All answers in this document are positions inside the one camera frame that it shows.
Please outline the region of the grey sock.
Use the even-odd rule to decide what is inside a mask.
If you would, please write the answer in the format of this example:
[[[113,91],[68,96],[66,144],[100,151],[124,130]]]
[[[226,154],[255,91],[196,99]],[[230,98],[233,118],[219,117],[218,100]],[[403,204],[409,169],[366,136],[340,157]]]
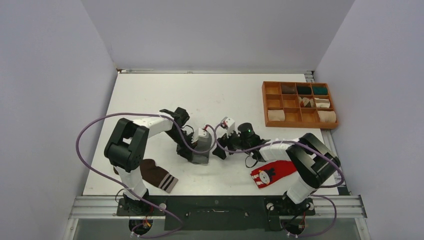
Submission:
[[[205,141],[199,140],[195,142],[196,146],[194,148],[195,152],[193,154],[193,160],[191,163],[207,165],[209,163],[209,155],[212,144],[212,136],[209,133],[208,139]]]

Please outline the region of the red patterned sock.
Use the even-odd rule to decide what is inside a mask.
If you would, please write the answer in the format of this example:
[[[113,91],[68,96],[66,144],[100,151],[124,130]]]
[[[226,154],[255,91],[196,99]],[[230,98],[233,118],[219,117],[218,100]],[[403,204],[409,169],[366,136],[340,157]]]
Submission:
[[[250,176],[259,189],[274,184],[297,171],[291,161],[276,160],[251,171]]]

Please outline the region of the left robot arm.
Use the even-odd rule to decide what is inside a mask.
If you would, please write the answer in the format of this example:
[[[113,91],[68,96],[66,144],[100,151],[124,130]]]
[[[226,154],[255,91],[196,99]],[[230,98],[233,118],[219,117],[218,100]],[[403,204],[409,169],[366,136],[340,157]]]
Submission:
[[[193,160],[192,134],[182,130],[190,119],[186,109],[177,107],[175,111],[162,109],[160,116],[148,116],[138,121],[121,118],[116,123],[105,146],[104,156],[117,170],[121,181],[126,185],[124,196],[131,199],[129,208],[136,215],[148,211],[148,192],[141,175],[140,163],[144,159],[148,139],[165,132],[176,144],[176,152],[188,161]]]

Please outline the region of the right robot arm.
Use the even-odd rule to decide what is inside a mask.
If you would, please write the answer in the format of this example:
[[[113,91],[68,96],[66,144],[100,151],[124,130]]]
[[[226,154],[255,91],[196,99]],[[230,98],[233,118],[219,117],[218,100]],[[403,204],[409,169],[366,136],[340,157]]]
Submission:
[[[297,213],[303,202],[320,188],[335,172],[341,173],[341,163],[327,146],[308,132],[291,140],[263,139],[255,133],[249,122],[240,124],[223,120],[219,126],[226,130],[221,137],[214,137],[213,155],[225,159],[227,155],[244,153],[264,165],[251,176],[258,187],[274,183],[278,177],[298,173],[299,177],[283,195],[283,209]]]

